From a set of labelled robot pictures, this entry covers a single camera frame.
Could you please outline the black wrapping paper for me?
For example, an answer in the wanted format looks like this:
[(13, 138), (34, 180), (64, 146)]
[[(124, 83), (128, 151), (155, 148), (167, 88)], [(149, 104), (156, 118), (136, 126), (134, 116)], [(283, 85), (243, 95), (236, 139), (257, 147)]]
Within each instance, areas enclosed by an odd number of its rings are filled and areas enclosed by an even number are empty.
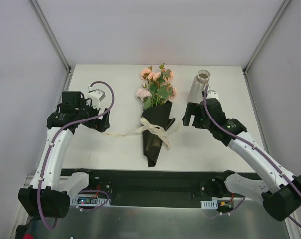
[(175, 123), (170, 118), (172, 102), (149, 107), (141, 114), (143, 155), (147, 158), (148, 167), (155, 167), (163, 144), (168, 145), (168, 129)]

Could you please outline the cream ribbon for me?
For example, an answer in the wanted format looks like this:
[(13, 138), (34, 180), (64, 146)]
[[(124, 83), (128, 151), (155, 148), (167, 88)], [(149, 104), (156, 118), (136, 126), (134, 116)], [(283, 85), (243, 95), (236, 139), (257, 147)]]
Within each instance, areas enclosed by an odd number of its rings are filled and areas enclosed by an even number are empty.
[(163, 141), (163, 143), (166, 145), (167, 149), (171, 150), (171, 144), (168, 141), (168, 137), (177, 133), (180, 130), (180, 128), (182, 127), (182, 120), (179, 120), (177, 122), (177, 125), (173, 129), (164, 129), (163, 127), (161, 127), (159, 125), (150, 124), (144, 117), (140, 118), (140, 123), (142, 126), (130, 133), (121, 134), (121, 133), (104, 132), (104, 133), (102, 133), (102, 135), (106, 136), (106, 137), (124, 138), (124, 137), (128, 137), (128, 136), (136, 136), (136, 135), (142, 134), (143, 132), (148, 132), (154, 136), (158, 136)]

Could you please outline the pale pink flower stem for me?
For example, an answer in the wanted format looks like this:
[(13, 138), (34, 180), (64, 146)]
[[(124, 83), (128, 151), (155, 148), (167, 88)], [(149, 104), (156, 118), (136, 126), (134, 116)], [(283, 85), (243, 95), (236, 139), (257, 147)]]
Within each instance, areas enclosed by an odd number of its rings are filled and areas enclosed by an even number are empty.
[(143, 109), (146, 110), (152, 105), (152, 93), (147, 88), (147, 84), (143, 84), (135, 92), (135, 98), (139, 98), (143, 103)]

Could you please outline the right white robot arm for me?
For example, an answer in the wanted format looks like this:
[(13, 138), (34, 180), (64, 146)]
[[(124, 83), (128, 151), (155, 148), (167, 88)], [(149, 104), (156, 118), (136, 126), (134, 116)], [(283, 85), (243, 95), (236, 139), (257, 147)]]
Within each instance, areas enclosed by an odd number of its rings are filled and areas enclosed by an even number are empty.
[(238, 154), (260, 177), (251, 180), (231, 170), (216, 178), (217, 197), (232, 193), (261, 204), (275, 220), (283, 221), (301, 206), (301, 175), (295, 176), (270, 157), (237, 120), (225, 116), (216, 98), (189, 102), (183, 125), (208, 130), (212, 136)]

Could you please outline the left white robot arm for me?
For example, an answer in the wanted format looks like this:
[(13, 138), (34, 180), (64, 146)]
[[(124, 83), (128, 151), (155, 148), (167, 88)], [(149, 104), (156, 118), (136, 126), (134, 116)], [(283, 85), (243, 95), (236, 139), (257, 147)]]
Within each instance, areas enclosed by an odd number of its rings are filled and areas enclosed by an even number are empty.
[(18, 199), (31, 217), (64, 218), (71, 200), (82, 190), (93, 193), (96, 181), (85, 172), (73, 173), (64, 183), (60, 174), (75, 130), (79, 125), (104, 132), (110, 127), (109, 111), (99, 117), (105, 92), (89, 87), (88, 94), (64, 91), (62, 101), (47, 119), (47, 138), (38, 169), (28, 188), (21, 188)]

